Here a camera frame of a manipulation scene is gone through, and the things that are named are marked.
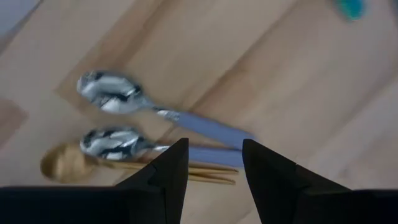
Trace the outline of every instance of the wooden surface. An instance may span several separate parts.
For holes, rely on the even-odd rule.
[[[0,147],[19,129],[26,118],[26,113],[17,105],[0,98]]]
[[[114,116],[89,105],[76,81],[106,68],[133,77],[156,102],[250,131],[347,187],[398,187],[398,30],[388,0],[368,1],[355,22],[327,0],[101,2],[44,1],[1,55],[0,94],[29,119],[0,151],[0,184],[50,184],[35,170],[42,154],[93,126],[131,124],[153,140],[218,145],[148,111]],[[95,4],[103,16],[87,14]],[[61,35],[71,30],[81,40]],[[31,159],[14,170],[21,154]],[[120,176],[103,169],[81,184]],[[189,182],[182,223],[259,223],[243,171],[236,182]]]

